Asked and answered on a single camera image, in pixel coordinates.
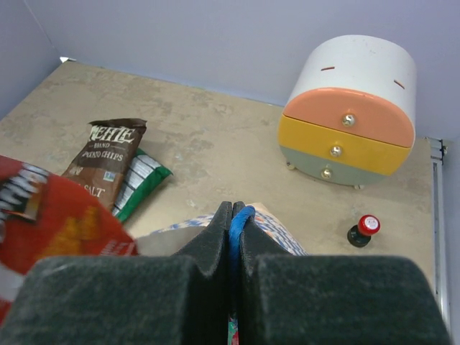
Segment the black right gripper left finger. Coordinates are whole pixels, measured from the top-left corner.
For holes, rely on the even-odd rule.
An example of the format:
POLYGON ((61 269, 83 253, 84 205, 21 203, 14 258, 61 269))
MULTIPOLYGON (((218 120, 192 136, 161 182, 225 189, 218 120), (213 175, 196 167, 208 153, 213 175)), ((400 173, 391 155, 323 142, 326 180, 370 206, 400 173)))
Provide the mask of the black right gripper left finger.
POLYGON ((225 344, 232 204, 173 255, 40 260, 1 326, 3 344, 225 344))

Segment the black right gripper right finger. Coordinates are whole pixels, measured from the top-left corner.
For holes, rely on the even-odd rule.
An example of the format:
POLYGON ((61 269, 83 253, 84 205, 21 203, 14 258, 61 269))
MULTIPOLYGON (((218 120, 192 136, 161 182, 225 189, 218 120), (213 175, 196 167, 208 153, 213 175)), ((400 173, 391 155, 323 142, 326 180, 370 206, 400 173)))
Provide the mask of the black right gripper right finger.
POLYGON ((294 255, 233 207, 240 344, 450 344, 431 287, 394 256, 294 255))

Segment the blue checkered paper bag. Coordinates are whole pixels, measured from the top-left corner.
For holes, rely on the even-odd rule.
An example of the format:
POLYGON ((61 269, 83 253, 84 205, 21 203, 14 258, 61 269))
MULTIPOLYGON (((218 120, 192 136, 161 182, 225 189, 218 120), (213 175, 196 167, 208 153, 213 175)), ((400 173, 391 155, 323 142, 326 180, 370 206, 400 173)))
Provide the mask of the blue checkered paper bag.
POLYGON ((207 227, 176 253, 143 257, 136 344, 307 344, 305 261, 261 230, 255 210, 222 203, 207 227))

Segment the green chips bag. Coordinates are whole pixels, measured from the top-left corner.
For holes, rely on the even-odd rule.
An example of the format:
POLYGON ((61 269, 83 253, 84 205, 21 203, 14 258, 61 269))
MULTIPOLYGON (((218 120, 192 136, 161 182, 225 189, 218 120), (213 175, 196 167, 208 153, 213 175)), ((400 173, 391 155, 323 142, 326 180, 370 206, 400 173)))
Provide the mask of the green chips bag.
POLYGON ((172 175, 170 169, 138 148, 121 184, 112 214, 124 223, 139 205, 172 175))

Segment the brown potato chips bag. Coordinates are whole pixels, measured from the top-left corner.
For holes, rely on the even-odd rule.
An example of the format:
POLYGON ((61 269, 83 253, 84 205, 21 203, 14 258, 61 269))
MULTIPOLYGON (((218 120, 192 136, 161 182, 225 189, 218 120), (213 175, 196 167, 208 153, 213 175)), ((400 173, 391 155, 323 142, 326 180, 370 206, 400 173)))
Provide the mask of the brown potato chips bag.
POLYGON ((96 120, 90 125, 85 146, 62 176, 82 186, 111 211, 147 122, 125 118, 96 120))

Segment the red doritos bag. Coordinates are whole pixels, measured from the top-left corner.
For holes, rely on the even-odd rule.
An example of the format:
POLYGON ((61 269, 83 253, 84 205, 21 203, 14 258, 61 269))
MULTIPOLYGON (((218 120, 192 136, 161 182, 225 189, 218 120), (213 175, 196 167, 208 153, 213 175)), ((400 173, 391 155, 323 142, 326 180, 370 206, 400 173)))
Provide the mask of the red doritos bag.
POLYGON ((135 240, 98 199, 40 167, 1 157, 1 315, 46 257, 134 256, 135 240))

